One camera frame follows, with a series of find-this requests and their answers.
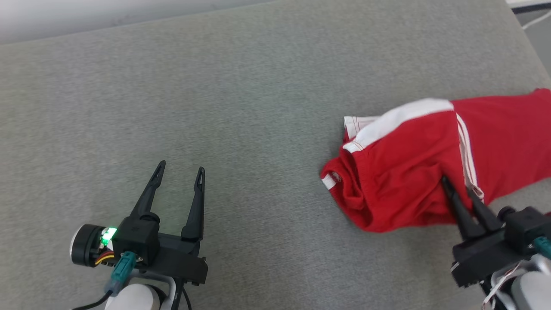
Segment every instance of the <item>green led light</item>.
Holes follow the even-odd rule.
[[[113,235],[117,231],[117,228],[109,227],[107,231],[101,236],[101,242],[107,246],[111,238],[113,238]]]

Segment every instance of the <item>red wire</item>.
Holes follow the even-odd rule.
[[[115,255],[115,252],[113,251],[105,251],[103,253],[101,253],[101,255],[98,257],[98,259],[96,259],[96,261],[108,256],[108,255]]]

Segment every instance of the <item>gray cloth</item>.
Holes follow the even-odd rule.
[[[117,225],[166,159],[178,234],[206,169],[194,309],[463,309],[454,226],[356,228],[319,179],[344,115],[551,81],[503,0],[298,0],[0,46],[2,309],[97,300],[82,223]],[[546,203],[543,182],[496,203]]]

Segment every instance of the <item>red shorts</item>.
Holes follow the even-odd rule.
[[[453,223],[440,185],[486,203],[551,177],[551,91],[423,99],[376,117],[345,117],[339,157],[321,178],[361,229]]]

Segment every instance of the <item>red fabric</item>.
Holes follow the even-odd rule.
[[[452,101],[471,136],[484,202],[551,177],[551,91]]]
[[[339,157],[326,164],[321,178],[331,177],[334,186],[329,191],[357,226],[387,232],[453,223],[440,184],[443,175],[448,176],[464,204],[471,206],[465,190],[457,115],[468,129],[485,203],[551,177],[548,89],[452,104],[455,111],[408,120],[361,151],[350,153],[341,148]]]

